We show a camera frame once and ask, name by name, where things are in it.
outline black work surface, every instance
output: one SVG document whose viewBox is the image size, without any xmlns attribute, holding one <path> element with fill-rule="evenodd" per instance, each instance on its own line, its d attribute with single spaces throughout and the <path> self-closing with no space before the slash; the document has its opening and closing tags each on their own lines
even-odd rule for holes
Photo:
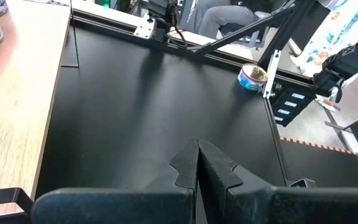
<svg viewBox="0 0 358 224">
<path fill-rule="evenodd" d="M 236 73 L 76 31 L 80 69 L 61 70 L 37 196 L 145 187 L 196 138 L 284 185 L 264 101 L 240 87 Z"/>
<path fill-rule="evenodd" d="M 280 140 L 291 180 L 309 178 L 317 187 L 358 187 L 358 156 Z"/>
</svg>

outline metal bracket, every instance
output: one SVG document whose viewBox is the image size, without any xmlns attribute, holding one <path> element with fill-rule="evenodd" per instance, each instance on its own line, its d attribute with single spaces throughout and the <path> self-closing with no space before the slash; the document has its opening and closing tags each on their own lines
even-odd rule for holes
<svg viewBox="0 0 358 224">
<path fill-rule="evenodd" d="M 0 223 L 28 223 L 23 221 L 29 219 L 33 201 L 23 189 L 19 187 L 0 189 L 0 204 L 5 203 L 15 203 L 24 212 L 0 215 Z"/>
<path fill-rule="evenodd" d="M 278 62 L 280 61 L 281 50 L 275 50 L 272 57 L 270 58 L 270 63 L 267 69 L 268 80 L 264 88 L 264 98 L 269 99 L 272 95 L 273 81 L 276 76 Z"/>
<path fill-rule="evenodd" d="M 326 126 L 330 126 L 330 127 L 334 128 L 334 129 L 338 129 L 340 131 L 346 131 L 348 133 L 352 133 L 352 130 L 350 129 L 350 125 L 346 126 L 346 127 L 342 127 L 342 126 L 333 124 L 333 123 L 328 122 L 328 121 L 325 121 L 324 123 L 326 124 Z"/>
<path fill-rule="evenodd" d="M 151 18 L 149 14 L 143 16 L 142 25 L 138 26 L 134 32 L 134 36 L 150 39 L 153 36 L 154 30 L 157 26 L 157 23 L 154 18 Z"/>
<path fill-rule="evenodd" d="M 316 182 L 314 180 L 307 179 L 307 178 L 302 178 L 300 180 L 292 182 L 289 185 L 289 187 L 305 187 L 305 188 L 315 187 L 315 186 L 316 186 Z"/>
<path fill-rule="evenodd" d="M 70 14 L 71 14 L 71 25 L 73 26 L 73 33 L 74 33 L 75 56 L 76 56 L 76 59 L 77 59 L 77 64 L 74 64 L 74 65 L 62 65 L 62 67 L 64 67 L 64 68 L 80 68 L 80 60 L 79 60 L 79 57 L 78 57 L 77 36 L 76 36 L 75 25 L 74 25 L 75 19 L 74 19 L 74 10 L 73 10 L 72 0 L 70 0 Z"/>
</svg>

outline gray pants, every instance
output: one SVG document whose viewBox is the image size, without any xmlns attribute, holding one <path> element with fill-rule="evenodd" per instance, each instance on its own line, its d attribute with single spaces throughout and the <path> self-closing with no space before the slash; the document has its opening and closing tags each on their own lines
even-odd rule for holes
<svg viewBox="0 0 358 224">
<path fill-rule="evenodd" d="M 244 6 L 233 6 L 230 0 L 199 0 L 187 23 L 187 30 L 216 39 L 221 26 L 229 23 L 247 26 L 256 21 L 254 13 Z"/>
</svg>

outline black frame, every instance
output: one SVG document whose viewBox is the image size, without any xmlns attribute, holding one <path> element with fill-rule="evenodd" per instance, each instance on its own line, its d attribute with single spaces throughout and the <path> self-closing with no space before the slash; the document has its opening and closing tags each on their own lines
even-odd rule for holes
<svg viewBox="0 0 358 224">
<path fill-rule="evenodd" d="M 32 221 L 196 223 L 197 189 L 208 223 L 358 221 L 358 188 L 313 188 L 315 182 L 305 178 L 290 188 L 275 187 L 202 139 L 186 141 L 162 170 L 143 189 L 54 190 L 34 203 Z"/>
<path fill-rule="evenodd" d="M 166 45 L 147 39 L 141 39 L 133 35 L 134 31 L 137 28 L 136 26 L 125 24 L 119 21 L 113 21 L 101 16 L 90 14 L 88 12 L 79 11 L 76 9 L 74 9 L 74 20 L 76 21 L 77 26 L 82 27 L 84 29 L 88 29 L 88 30 L 90 29 L 95 32 L 109 34 L 114 37 L 123 39 L 125 41 L 133 42 L 140 45 L 145 45 L 148 47 L 154 47 L 155 49 L 163 50 L 165 52 L 176 54 L 182 57 L 193 58 L 195 60 L 199 60 L 204 63 L 223 67 L 226 70 L 233 71 L 235 73 L 237 73 L 242 68 L 242 65 L 245 63 L 256 63 L 253 60 L 227 54 L 225 52 L 212 51 L 205 55 L 198 55 L 198 54 L 194 54 L 190 50 L 181 49 L 173 44 Z M 181 44 L 183 43 L 181 42 L 180 39 L 175 39 L 175 41 Z M 188 43 L 188 46 L 197 47 L 197 45 L 191 43 Z M 277 71 L 278 74 L 282 74 L 282 75 L 285 75 L 286 72 L 287 71 L 284 70 Z M 305 83 L 305 80 L 307 80 L 306 77 L 294 73 L 291 73 L 290 76 L 295 77 L 295 80 L 280 75 L 276 75 L 276 78 L 278 78 L 280 82 L 286 83 L 288 85 L 293 85 L 293 86 L 300 85 L 301 87 L 307 89 L 313 88 L 314 90 L 317 90 L 315 87 L 313 87 L 311 80 L 309 81 L 310 84 Z M 280 144 L 280 135 L 278 134 L 277 125 L 274 120 L 272 105 L 270 104 L 269 99 L 263 98 L 263 101 L 265 104 L 266 115 L 269 121 L 270 129 L 272 130 L 272 137 L 275 143 L 278 161 L 280 163 L 284 181 L 286 182 L 288 180 L 288 172 L 287 172 L 283 151 Z"/>
<path fill-rule="evenodd" d="M 0 204 L 5 203 L 16 203 L 21 209 L 23 209 L 23 212 L 0 215 L 0 224 L 30 223 L 29 216 L 33 201 L 23 189 L 19 187 L 0 189 Z"/>
</svg>

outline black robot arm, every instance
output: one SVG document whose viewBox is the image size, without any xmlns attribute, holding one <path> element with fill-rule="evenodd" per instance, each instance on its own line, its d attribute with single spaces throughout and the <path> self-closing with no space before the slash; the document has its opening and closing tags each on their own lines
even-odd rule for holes
<svg viewBox="0 0 358 224">
<path fill-rule="evenodd" d="M 328 57 L 323 63 L 323 71 L 314 75 L 314 83 L 318 88 L 329 91 L 338 88 L 336 103 L 342 96 L 343 81 L 358 73 L 358 43 L 346 47 L 338 53 Z"/>
</svg>

